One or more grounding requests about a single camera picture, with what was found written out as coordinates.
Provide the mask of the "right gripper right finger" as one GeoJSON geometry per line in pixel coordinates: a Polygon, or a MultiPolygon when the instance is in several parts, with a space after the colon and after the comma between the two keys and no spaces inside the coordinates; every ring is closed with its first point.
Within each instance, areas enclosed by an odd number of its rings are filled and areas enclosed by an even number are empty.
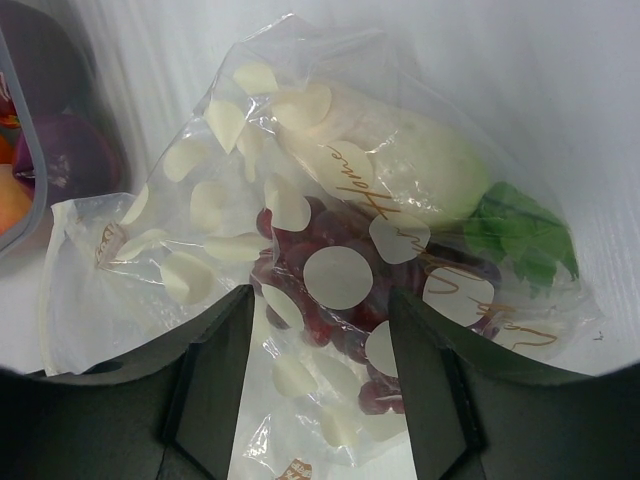
{"type": "Polygon", "coordinates": [[[511,352],[413,294],[390,330],[421,479],[635,479],[639,368],[601,376],[511,352]]]}

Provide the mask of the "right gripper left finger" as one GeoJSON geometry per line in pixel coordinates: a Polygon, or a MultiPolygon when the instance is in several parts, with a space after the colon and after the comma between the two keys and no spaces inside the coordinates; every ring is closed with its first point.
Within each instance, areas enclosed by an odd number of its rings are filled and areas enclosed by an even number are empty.
{"type": "Polygon", "coordinates": [[[254,292],[81,375],[1,372],[5,479],[224,479],[254,292]]]}

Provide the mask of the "fake peach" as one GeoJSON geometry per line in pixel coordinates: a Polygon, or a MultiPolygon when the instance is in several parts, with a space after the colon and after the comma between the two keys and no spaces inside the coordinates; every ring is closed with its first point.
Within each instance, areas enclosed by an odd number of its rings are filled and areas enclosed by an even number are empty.
{"type": "Polygon", "coordinates": [[[12,167],[0,167],[0,234],[20,222],[30,211],[32,198],[24,186],[14,178],[12,167]]]}

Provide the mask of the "fake purple onion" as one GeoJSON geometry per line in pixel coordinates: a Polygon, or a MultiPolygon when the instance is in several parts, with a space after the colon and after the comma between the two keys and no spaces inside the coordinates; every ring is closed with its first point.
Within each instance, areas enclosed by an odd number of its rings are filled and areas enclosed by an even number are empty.
{"type": "Polygon", "coordinates": [[[34,127],[44,155],[47,202],[115,192],[125,179],[121,160],[107,140],[73,114],[37,116],[34,127]]]}

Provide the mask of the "clear zip top bag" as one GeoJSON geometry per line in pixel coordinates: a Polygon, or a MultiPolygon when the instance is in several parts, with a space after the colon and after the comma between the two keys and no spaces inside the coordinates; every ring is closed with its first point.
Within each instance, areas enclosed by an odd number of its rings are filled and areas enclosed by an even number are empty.
{"type": "Polygon", "coordinates": [[[482,132],[410,90],[386,37],[289,15],[237,43],[137,195],[53,206],[40,296],[49,377],[85,375],[247,288],[187,401],[181,449],[214,457],[205,398],[245,357],[235,479],[323,479],[407,438],[389,308],[548,359],[602,316],[571,233],[482,132]]]}

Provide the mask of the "fake dark red apple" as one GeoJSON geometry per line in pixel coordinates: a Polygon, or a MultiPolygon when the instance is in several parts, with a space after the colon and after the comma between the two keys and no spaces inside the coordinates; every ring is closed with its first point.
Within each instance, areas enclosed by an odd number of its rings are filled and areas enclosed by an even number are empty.
{"type": "Polygon", "coordinates": [[[1,62],[1,125],[20,126],[18,99],[30,114],[81,111],[90,81],[78,48],[47,13],[19,1],[1,3],[1,34],[8,58],[1,62]]]}

